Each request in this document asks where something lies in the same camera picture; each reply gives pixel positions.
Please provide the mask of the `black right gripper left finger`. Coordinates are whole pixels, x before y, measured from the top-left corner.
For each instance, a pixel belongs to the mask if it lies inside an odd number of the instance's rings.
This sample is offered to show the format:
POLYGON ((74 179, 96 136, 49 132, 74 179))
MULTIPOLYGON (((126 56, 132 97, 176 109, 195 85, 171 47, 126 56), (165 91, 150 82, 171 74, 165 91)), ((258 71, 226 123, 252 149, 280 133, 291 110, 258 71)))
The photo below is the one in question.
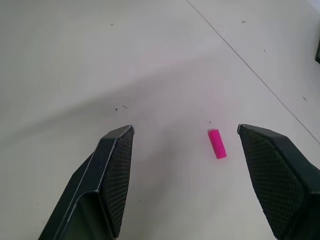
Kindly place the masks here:
POLYGON ((130 185, 134 127, 103 136, 72 174, 38 240, 116 240, 130 185))

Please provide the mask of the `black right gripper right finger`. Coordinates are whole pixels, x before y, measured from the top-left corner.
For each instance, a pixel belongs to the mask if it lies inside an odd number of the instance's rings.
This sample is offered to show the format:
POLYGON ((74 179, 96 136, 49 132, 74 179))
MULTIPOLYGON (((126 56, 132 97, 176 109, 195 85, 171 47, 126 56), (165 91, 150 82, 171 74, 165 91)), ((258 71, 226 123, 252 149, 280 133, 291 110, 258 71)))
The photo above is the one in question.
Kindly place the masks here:
POLYGON ((280 133, 237 128, 250 180, 277 240, 320 240, 320 169, 280 133))

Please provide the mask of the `small pink cylinder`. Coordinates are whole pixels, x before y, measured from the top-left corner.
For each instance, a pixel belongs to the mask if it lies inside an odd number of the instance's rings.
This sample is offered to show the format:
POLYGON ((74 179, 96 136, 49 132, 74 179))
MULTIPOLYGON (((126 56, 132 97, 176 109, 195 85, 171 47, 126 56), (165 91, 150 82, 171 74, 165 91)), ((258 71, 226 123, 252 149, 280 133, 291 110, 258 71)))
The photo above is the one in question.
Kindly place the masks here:
POLYGON ((218 129, 210 129, 208 131, 208 137, 212 145, 214 154, 217 159, 224 159, 227 157, 227 152, 218 129))

